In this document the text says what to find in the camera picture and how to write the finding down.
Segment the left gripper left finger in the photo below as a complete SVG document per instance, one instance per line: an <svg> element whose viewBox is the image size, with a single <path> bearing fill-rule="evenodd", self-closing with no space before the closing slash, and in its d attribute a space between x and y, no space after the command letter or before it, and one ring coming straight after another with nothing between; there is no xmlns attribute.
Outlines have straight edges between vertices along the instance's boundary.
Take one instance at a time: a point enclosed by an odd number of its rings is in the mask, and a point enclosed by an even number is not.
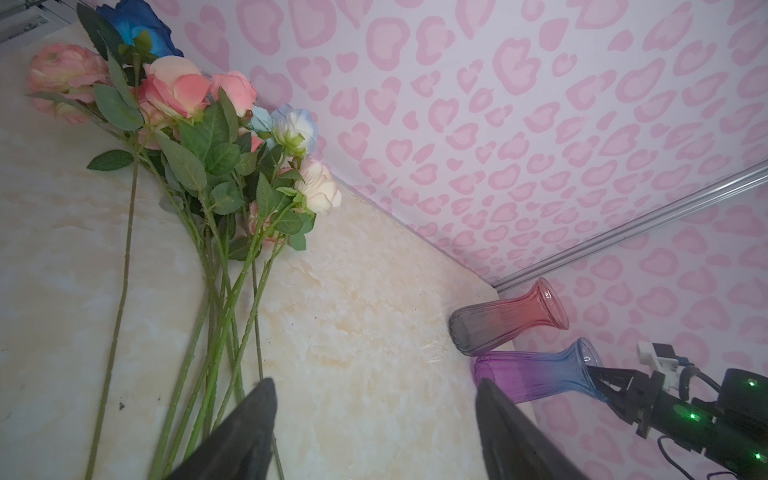
<svg viewBox="0 0 768 480"><path fill-rule="evenodd" d="M274 381L266 378L170 475L179 480L267 477L277 413Z"/></svg>

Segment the white blue rose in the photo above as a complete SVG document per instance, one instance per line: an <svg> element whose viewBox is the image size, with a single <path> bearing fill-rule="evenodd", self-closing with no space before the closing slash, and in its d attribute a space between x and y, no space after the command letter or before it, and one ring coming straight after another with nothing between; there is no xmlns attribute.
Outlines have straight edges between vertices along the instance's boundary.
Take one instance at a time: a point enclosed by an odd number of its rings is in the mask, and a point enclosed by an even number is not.
<svg viewBox="0 0 768 480"><path fill-rule="evenodd" d="M269 112L254 105L250 125L262 138L281 145L287 156L306 158L316 149L318 127L308 110L284 104Z"/></svg>

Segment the pink peony flower stem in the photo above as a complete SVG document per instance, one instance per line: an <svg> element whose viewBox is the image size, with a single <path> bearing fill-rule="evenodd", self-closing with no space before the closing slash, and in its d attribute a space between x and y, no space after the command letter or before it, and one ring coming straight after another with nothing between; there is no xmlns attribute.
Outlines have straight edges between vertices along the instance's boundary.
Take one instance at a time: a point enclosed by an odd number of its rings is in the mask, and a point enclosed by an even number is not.
<svg viewBox="0 0 768 480"><path fill-rule="evenodd" d="M30 62L26 83L36 108L48 115L63 118L71 124L82 124L97 115L86 107L95 101L94 89L108 83L107 61L97 53L78 45L54 44L37 53ZM117 348L123 323L130 282L133 223L135 216L136 189L138 183L137 157L129 152L107 152L93 160L91 170L105 171L109 165L121 160L122 167L132 167L128 225L126 227L121 290L110 347L107 354L104 378L97 405L97 414L91 438L84 477L93 479L101 445L107 404L116 363Z"/></svg>

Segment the cream pink rose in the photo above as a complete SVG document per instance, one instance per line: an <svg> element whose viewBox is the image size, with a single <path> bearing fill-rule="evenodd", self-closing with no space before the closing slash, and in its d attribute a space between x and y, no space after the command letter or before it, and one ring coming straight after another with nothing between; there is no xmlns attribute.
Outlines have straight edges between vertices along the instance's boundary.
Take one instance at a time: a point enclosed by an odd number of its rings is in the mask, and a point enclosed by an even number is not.
<svg viewBox="0 0 768 480"><path fill-rule="evenodd" d="M246 396L248 346L278 257L302 251L319 215L341 203L317 161L262 163L213 177L201 161L166 166L171 203L193 239L203 300L168 407L157 461L169 471L211 435Z"/></svg>

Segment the purple blue glass vase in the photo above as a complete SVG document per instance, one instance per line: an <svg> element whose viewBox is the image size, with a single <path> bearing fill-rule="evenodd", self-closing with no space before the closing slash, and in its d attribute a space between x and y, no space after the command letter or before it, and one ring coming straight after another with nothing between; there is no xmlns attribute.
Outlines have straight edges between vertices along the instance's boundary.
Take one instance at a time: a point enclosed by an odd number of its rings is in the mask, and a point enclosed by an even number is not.
<svg viewBox="0 0 768 480"><path fill-rule="evenodd" d="M561 352L492 351L478 356L472 366L476 385L492 381L515 403L566 392L578 392L605 403L589 368L602 367L589 340L579 337Z"/></svg>

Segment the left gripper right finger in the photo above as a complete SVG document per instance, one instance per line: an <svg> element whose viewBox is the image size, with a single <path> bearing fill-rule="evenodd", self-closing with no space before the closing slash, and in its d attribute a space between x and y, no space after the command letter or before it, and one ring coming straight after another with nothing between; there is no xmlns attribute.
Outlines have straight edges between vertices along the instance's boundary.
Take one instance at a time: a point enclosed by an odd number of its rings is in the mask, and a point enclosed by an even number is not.
<svg viewBox="0 0 768 480"><path fill-rule="evenodd" d="M587 479L488 379L478 386L475 411L483 460L490 479Z"/></svg>

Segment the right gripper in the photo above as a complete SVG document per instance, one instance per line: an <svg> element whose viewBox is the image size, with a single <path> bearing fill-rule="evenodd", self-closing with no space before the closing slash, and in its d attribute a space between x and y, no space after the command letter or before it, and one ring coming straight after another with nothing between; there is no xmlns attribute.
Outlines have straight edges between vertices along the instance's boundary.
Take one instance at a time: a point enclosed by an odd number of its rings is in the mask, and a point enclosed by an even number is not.
<svg viewBox="0 0 768 480"><path fill-rule="evenodd" d="M651 429L672 433L675 397L663 390L663 374L596 366L588 372L609 408L625 423L637 424L640 437L646 438Z"/></svg>

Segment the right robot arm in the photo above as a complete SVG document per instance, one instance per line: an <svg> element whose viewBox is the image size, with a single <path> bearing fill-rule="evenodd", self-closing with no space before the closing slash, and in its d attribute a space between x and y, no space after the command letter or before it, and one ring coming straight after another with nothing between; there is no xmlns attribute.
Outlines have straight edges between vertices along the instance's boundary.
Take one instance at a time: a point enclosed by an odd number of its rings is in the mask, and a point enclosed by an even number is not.
<svg viewBox="0 0 768 480"><path fill-rule="evenodd" d="M589 366L589 376L616 416L646 438L656 430L699 453L739 479L767 477L767 379L729 369L718 399L677 398L663 389L665 376Z"/></svg>

